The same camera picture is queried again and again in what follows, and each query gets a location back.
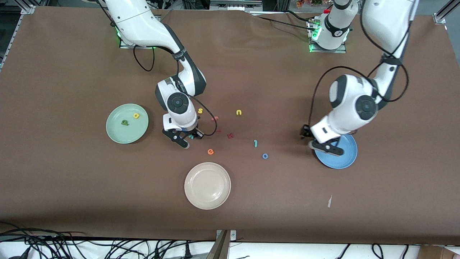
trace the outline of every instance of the table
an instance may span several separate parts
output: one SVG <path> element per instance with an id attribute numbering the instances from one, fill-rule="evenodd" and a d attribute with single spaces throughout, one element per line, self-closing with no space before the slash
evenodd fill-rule
<path id="1" fill-rule="evenodd" d="M 157 49 L 154 70 L 144 72 L 118 48 L 101 10 L 37 7 L 0 73 L 2 220 L 92 236 L 212 240 L 216 229 L 236 229 L 245 241 L 460 244 L 460 73 L 444 26 L 416 17 L 407 94 L 358 131 L 356 162 L 336 171 L 298 134 L 325 70 L 367 73 L 378 63 L 358 19 L 347 54 L 325 54 L 309 52 L 304 30 L 244 12 L 166 13 L 163 22 L 206 76 L 198 98 L 222 132 L 188 150 L 171 142 L 154 95 L 175 74 L 170 55 Z M 151 62 L 150 50 L 137 54 Z M 342 73 L 324 79 L 313 121 L 331 110 L 328 86 Z M 401 74 L 394 96 L 403 83 Z M 130 145 L 105 132 L 107 116 L 125 103 L 143 106 L 151 120 Z M 200 125 L 213 129 L 206 114 Z M 229 172 L 232 189 L 221 207 L 203 211 L 187 201 L 184 180 L 207 161 Z"/>

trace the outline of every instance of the green plate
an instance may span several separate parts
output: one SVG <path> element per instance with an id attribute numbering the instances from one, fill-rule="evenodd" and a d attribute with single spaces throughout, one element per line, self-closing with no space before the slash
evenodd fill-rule
<path id="1" fill-rule="evenodd" d="M 139 114 L 137 119 L 134 118 L 135 113 Z M 113 141 L 128 144 L 140 139 L 148 126 L 149 116 L 144 108 L 137 104 L 128 103 L 118 106 L 111 112 L 107 118 L 105 129 Z"/>

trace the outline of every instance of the beige plate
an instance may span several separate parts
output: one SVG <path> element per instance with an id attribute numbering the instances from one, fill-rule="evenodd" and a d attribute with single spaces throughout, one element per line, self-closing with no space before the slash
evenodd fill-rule
<path id="1" fill-rule="evenodd" d="M 202 210 L 212 210 L 222 205 L 230 194 L 231 182 L 227 171 L 216 163 L 196 165 L 185 179 L 185 196 Z"/>

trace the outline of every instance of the small paper scrap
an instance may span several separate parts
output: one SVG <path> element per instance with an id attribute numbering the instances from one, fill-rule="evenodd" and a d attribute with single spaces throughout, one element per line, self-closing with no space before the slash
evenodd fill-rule
<path id="1" fill-rule="evenodd" d="M 332 202 L 332 195 L 331 195 L 331 198 L 329 199 L 329 202 L 328 202 L 328 208 L 331 207 L 331 202 Z"/>

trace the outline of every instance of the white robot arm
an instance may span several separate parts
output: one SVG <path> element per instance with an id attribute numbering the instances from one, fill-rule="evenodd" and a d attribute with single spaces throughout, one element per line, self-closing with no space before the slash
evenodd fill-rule
<path id="1" fill-rule="evenodd" d="M 122 40 L 131 46 L 159 47 L 168 51 L 181 63 L 184 70 L 159 82 L 155 95 L 161 107 L 168 112 L 163 116 L 163 133 L 183 148 L 188 142 L 180 136 L 203 137 L 197 129 L 198 117 L 190 96 L 202 94 L 206 79 L 197 68 L 174 31 L 159 22 L 145 0 L 105 0 L 110 16 Z"/>
<path id="2" fill-rule="evenodd" d="M 356 0 L 334 0 L 331 12 L 319 17 L 320 27 L 312 40 L 327 50 L 340 47 L 350 31 L 350 24 L 358 9 Z"/>
<path id="3" fill-rule="evenodd" d="M 329 89 L 333 110 L 313 126 L 304 125 L 302 137 L 313 137 L 309 146 L 340 156 L 343 150 L 330 145 L 344 134 L 371 122 L 390 99 L 399 65 L 408 41 L 409 17 L 416 0 L 372 0 L 364 3 L 363 26 L 380 42 L 382 64 L 373 79 L 339 76 Z"/>

